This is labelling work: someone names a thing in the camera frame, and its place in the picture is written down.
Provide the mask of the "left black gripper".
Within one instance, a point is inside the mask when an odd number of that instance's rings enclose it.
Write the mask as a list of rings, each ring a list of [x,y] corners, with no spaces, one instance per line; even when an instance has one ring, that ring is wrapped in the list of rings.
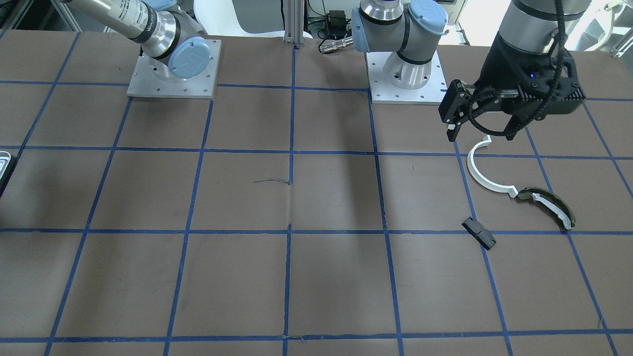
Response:
[[[563,72],[540,117],[570,114],[586,99],[572,55],[566,49],[562,53]],[[507,140],[513,140],[529,124],[528,117],[547,99],[555,82],[556,63],[555,54],[528,53],[495,38],[475,84],[459,79],[451,81],[439,105],[449,142],[455,142],[461,125],[468,122],[465,110],[474,93],[490,110],[518,118],[510,119],[507,124]]]

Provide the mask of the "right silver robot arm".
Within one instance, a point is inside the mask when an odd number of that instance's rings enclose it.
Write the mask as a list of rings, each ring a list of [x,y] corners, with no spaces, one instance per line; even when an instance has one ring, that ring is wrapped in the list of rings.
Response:
[[[177,78],[199,75],[212,50],[201,37],[201,25],[176,0],[64,0],[63,4],[141,45],[149,58]]]

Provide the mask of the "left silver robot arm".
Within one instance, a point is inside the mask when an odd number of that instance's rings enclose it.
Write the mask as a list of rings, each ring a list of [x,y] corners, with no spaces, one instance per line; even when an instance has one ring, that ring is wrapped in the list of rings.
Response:
[[[513,140],[534,120],[567,115],[586,99],[576,64],[565,49],[568,32],[588,0],[514,0],[474,84],[453,80],[439,104],[448,140],[462,124]],[[362,0],[351,16],[359,52],[388,52],[387,77],[404,89],[426,83],[448,14],[434,0]]]

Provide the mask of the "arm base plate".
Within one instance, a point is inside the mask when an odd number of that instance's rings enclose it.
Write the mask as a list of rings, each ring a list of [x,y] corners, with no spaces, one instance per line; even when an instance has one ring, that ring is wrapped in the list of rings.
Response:
[[[212,99],[216,88],[222,41],[205,39],[204,42],[210,47],[210,63],[201,74],[190,79],[174,76],[168,67],[147,54],[139,56],[127,95],[145,98]]]
[[[445,97],[448,88],[437,51],[423,65],[407,63],[395,52],[365,57],[373,103],[438,105]]]

